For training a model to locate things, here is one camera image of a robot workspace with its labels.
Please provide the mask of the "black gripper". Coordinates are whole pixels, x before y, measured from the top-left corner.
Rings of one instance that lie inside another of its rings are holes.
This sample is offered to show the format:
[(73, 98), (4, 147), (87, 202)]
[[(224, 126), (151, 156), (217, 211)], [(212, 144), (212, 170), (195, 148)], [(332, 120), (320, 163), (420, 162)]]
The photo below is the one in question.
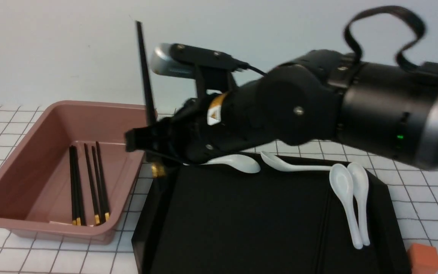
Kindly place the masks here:
[(180, 163), (199, 164), (257, 146), (252, 91), (213, 93), (186, 104), (157, 126), (124, 133), (127, 152), (143, 150)]

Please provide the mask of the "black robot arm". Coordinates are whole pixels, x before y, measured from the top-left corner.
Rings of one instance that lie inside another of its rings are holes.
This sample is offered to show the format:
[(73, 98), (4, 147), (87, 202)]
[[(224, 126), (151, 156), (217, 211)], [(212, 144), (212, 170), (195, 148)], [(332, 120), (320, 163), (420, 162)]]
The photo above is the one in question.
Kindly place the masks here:
[(127, 152), (202, 164), (275, 140), (329, 140), (424, 170), (438, 169), (438, 64), (413, 72), (312, 51), (263, 77), (188, 101), (177, 113), (125, 133)]

